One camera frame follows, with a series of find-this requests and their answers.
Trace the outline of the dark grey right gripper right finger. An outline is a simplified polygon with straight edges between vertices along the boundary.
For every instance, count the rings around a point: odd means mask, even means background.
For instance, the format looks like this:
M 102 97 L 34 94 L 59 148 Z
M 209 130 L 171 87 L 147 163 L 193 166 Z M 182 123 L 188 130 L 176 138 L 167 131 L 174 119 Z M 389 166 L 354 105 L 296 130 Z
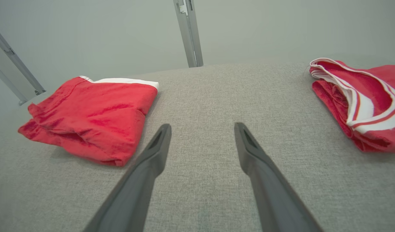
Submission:
M 234 131 L 240 166 L 251 180 L 262 230 L 323 231 L 247 126 L 235 123 Z

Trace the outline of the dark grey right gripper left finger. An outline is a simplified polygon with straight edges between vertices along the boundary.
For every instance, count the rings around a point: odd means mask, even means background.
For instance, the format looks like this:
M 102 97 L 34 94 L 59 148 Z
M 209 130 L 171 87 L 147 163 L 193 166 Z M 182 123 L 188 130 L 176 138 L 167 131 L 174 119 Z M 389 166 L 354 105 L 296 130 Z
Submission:
M 133 167 L 121 178 L 95 213 L 85 232 L 142 232 L 155 179 L 165 169 L 172 129 L 163 124 Z

